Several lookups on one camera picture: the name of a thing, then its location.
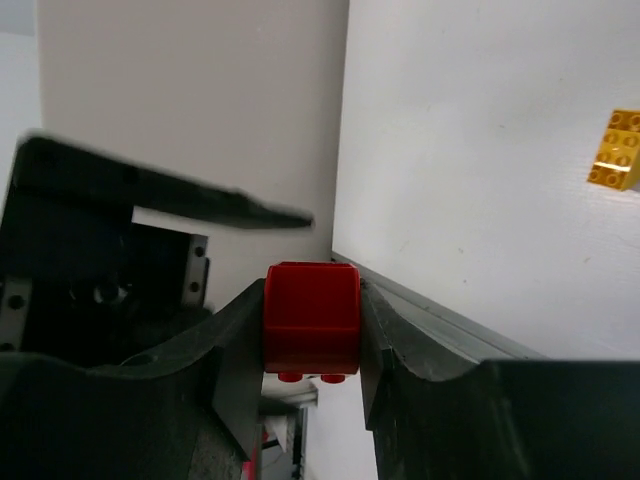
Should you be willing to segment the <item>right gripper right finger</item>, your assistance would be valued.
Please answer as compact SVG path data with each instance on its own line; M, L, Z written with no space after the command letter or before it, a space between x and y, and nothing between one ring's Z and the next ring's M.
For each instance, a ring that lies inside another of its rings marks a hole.
M361 386L382 479L635 479L635 361L469 361L361 286Z

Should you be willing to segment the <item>red flower lego piece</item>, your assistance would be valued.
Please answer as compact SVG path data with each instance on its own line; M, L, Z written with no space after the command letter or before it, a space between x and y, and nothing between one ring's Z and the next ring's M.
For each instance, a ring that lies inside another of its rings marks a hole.
M268 269L262 321L267 373L337 384L358 372L361 288L348 263L281 262Z

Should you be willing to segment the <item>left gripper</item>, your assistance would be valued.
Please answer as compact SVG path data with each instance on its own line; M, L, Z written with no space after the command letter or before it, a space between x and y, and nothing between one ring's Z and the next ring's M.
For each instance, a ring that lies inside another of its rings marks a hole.
M83 367L127 362L195 326L204 305L207 238L135 223L132 207L247 230L314 225L302 210L36 134L19 142L12 182L1 350Z

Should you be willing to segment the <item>yellow lego brick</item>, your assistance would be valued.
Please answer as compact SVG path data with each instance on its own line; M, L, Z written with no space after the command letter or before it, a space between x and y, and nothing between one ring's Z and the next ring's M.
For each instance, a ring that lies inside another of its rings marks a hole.
M614 110L594 157L587 181L617 191L639 182L640 114Z

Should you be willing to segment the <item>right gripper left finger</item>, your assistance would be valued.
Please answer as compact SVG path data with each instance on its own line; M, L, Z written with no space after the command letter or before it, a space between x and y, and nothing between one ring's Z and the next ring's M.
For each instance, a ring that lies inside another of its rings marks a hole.
M118 366L1 357L5 479L236 479L261 397L264 283Z

